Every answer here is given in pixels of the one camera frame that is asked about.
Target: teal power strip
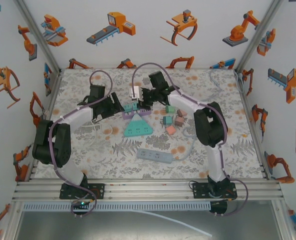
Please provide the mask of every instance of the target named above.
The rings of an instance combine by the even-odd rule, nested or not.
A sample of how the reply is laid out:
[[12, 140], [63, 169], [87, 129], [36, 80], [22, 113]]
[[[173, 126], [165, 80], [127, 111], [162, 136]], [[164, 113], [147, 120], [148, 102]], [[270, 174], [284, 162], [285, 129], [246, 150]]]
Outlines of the teal power strip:
[[148, 123], [142, 119], [138, 114], [135, 114], [124, 131], [125, 137], [137, 137], [143, 135], [150, 135], [153, 133], [152, 128]]

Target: white cable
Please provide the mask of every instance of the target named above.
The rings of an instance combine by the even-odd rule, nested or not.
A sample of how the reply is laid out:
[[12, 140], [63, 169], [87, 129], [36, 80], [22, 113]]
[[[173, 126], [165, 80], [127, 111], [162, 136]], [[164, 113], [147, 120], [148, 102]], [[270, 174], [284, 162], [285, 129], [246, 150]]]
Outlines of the white cable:
[[210, 72], [209, 72], [209, 77], [210, 77], [210, 81], [219, 89], [215, 94], [213, 94], [212, 96], [209, 96], [207, 97], [206, 99], [202, 99], [201, 101], [202, 102], [208, 102], [209, 100], [211, 99], [214, 99], [216, 98], [221, 92], [223, 92], [223, 89], [220, 87], [220, 84], [218, 84], [213, 78], [212, 78], [212, 75], [211, 73], [213, 73], [215, 70], [217, 70], [216, 68], [215, 69], [212, 69]]
[[199, 233], [205, 234], [205, 235], [207, 235], [207, 236], [209, 236], [209, 237], [212, 238], [212, 234], [209, 234], [209, 233], [207, 233], [207, 232], [205, 232], [205, 231], [202, 231], [202, 230], [200, 230], [200, 229], [198, 229], [198, 228], [196, 228], [196, 227], [194, 227], [194, 226], [188, 225], [188, 224], [186, 224], [186, 223], [184, 223], [184, 222], [181, 222], [181, 221], [175, 220], [175, 219], [173, 219], [173, 218], [169, 218], [169, 217], [166, 217], [166, 216], [162, 216], [162, 215], [159, 215], [159, 214], [156, 214], [156, 213], [153, 213], [153, 212], [149, 212], [149, 211], [130, 210], [130, 212], [131, 212], [131, 211], [134, 212], [134, 213], [148, 214], [148, 215], [152, 215], [152, 216], [159, 217], [159, 218], [162, 218], [162, 219], [166, 219], [166, 220], [172, 221], [172, 222], [174, 222], [174, 223], [177, 223], [177, 224], [181, 224], [181, 225], [183, 225], [183, 226], [186, 226], [186, 227], [188, 227], [188, 228], [190, 228], [190, 229], [193, 229], [193, 230], [195, 230], [195, 231], [197, 231], [197, 232], [199, 232]]
[[[103, 131], [102, 131], [102, 125], [107, 125], [107, 126], [109, 126], [109, 128], [110, 128], [110, 132], [108, 133], [108, 134], [105, 134], [105, 133], [103, 133]], [[93, 138], [92, 138], [92, 141], [91, 141], [91, 143], [90, 144], [88, 144], [88, 145], [83, 145], [81, 148], [88, 148], [88, 147], [90, 147], [91, 145], [93, 145], [94, 144], [94, 142], [97, 140], [97, 129], [96, 129], [96, 126], [99, 126], [100, 127], [100, 131], [101, 131], [101, 134], [103, 134], [103, 135], [105, 135], [106, 137], [107, 136], [110, 136], [111, 134], [112, 134], [112, 131], [113, 131], [113, 129], [112, 129], [112, 126], [110, 125], [110, 124], [107, 124], [107, 123], [93, 123], [93, 122], [91, 122], [91, 125], [83, 125], [83, 126], [81, 126], [82, 128], [93, 128], [93, 130], [94, 130], [94, 136], [93, 136]]]
[[186, 138], [193, 138], [193, 142], [192, 142], [192, 144], [191, 144], [191, 147], [190, 147], [188, 153], [187, 153], [183, 158], [181, 158], [181, 159], [175, 159], [175, 158], [172, 159], [173, 161], [181, 162], [181, 161], [187, 159], [188, 156], [191, 154], [192, 149], [193, 149], [193, 146], [194, 146], [194, 143], [195, 143], [195, 141], [196, 141], [196, 139], [197, 139], [197, 135], [186, 135], [186, 134], [184, 134], [184, 131], [185, 131], [185, 130], [187, 130], [187, 129], [191, 129], [191, 128], [192, 128], [191, 126], [188, 126], [188, 127], [184, 128], [183, 131], [182, 131], [183, 136], [185, 136]]
[[[242, 79], [243, 78], [242, 73], [237, 74], [235, 71], [233, 71], [233, 73], [234, 73], [234, 76], [236, 78], [236, 85], [237, 85], [238, 91], [240, 93], [244, 94], [244, 83], [243, 83], [243, 79]], [[239, 79], [240, 79], [240, 83], [241, 83], [241, 86], [242, 86], [241, 90], [240, 90], [239, 85], [238, 85]]]

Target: small toy block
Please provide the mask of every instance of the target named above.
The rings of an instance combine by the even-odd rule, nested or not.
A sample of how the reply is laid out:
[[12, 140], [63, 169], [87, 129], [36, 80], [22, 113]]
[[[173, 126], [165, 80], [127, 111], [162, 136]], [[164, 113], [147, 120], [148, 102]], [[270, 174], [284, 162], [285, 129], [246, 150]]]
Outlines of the small toy block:
[[174, 125], [175, 125], [175, 126], [182, 127], [183, 122], [184, 122], [184, 118], [178, 116], [178, 117], [176, 117], [176, 120], [175, 120], [175, 122], [174, 122]]
[[127, 104], [127, 105], [123, 106], [123, 108], [124, 108], [125, 113], [131, 112], [132, 111], [132, 104]]
[[134, 103], [132, 104], [132, 110], [134, 110], [134, 111], [139, 110], [139, 108], [138, 108], [138, 103], [134, 102]]
[[163, 117], [163, 125], [171, 125], [172, 124], [172, 117], [164, 116]]
[[166, 113], [167, 114], [174, 114], [176, 112], [176, 109], [173, 106], [166, 105]]
[[169, 135], [173, 135], [176, 133], [176, 129], [173, 126], [169, 126], [166, 128]]
[[185, 117], [186, 115], [188, 115], [185, 111], [180, 109], [177, 110], [177, 114], [179, 117]]

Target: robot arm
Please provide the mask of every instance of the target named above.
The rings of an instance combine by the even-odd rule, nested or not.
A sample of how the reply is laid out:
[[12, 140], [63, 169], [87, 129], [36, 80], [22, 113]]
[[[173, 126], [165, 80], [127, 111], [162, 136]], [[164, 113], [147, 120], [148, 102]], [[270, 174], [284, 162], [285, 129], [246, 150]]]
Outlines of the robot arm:
[[[93, 103], [104, 97], [105, 87], [100, 85], [90, 86], [90, 95], [78, 105]], [[79, 109], [74, 114], [66, 117], [57, 124], [53, 130], [52, 146], [55, 155], [55, 161], [61, 176], [69, 182], [87, 188], [86, 176], [70, 160], [71, 155], [71, 133], [79, 127], [92, 120], [97, 120], [98, 116], [102, 119], [113, 116], [116, 113], [124, 111], [116, 93], [112, 93], [101, 102], [90, 107]], [[32, 156], [43, 164], [52, 164], [48, 135], [53, 121], [41, 120], [34, 140]]]
[[[222, 163], [219, 151], [219, 143], [224, 139], [224, 129], [219, 117], [209, 108], [200, 106], [196, 103], [202, 103], [193, 97], [187, 99], [186, 95], [174, 91], [173, 86], [169, 86], [165, 81], [163, 74], [158, 71], [149, 75], [153, 89], [140, 88], [135, 86], [129, 93], [132, 99], [138, 99], [140, 108], [150, 109], [154, 102], [160, 102], [163, 105], [171, 105], [184, 110], [187, 114], [194, 117], [196, 134], [198, 140], [206, 146], [209, 159], [209, 181], [214, 185], [226, 179], [222, 171]], [[216, 102], [203, 103], [215, 108], [221, 115], [221, 108]]]

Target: patterned table surface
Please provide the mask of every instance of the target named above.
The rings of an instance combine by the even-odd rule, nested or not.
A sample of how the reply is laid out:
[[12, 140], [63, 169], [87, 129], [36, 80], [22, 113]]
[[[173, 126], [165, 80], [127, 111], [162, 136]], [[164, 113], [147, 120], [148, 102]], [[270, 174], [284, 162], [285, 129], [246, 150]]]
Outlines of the patterned table surface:
[[[129, 88], [134, 70], [106, 69], [106, 71], [113, 79], [113, 91], [117, 93], [121, 104], [131, 103]], [[135, 85], [151, 88], [148, 75], [155, 71], [157, 70], [140, 69], [135, 77]], [[76, 108], [77, 104], [89, 94], [89, 76], [92, 72], [92, 69], [66, 69], [64, 71], [52, 119], [57, 119], [60, 115]], [[229, 127], [228, 140], [223, 151], [227, 173], [238, 178], [262, 178], [233, 71], [172, 69], [168, 72], [174, 83], [185, 93], [202, 101], [216, 101], [221, 106]], [[109, 89], [110, 81], [101, 72], [92, 77], [92, 82], [105, 85], [106, 92]], [[208, 159], [205, 147], [198, 140], [189, 157], [183, 161], [166, 164], [136, 157], [138, 148], [172, 153], [176, 159], [185, 156], [193, 139], [184, 137], [182, 132], [185, 127], [194, 127], [194, 120], [191, 116], [185, 117], [183, 126], [174, 126], [176, 133], [168, 135], [162, 124], [162, 118], [163, 116], [175, 118], [176, 115], [176, 113], [166, 114], [163, 105], [154, 104], [152, 114], [143, 117], [153, 128], [153, 133], [132, 138], [123, 135], [130, 120], [123, 120], [121, 113], [104, 119], [100, 122], [104, 124], [96, 126], [96, 131], [93, 126], [81, 127], [71, 135], [71, 158], [89, 178], [205, 178], [208, 171]], [[186, 132], [193, 134], [194, 130], [191, 128]], [[39, 163], [35, 178], [52, 177], [56, 177], [52, 166]]]

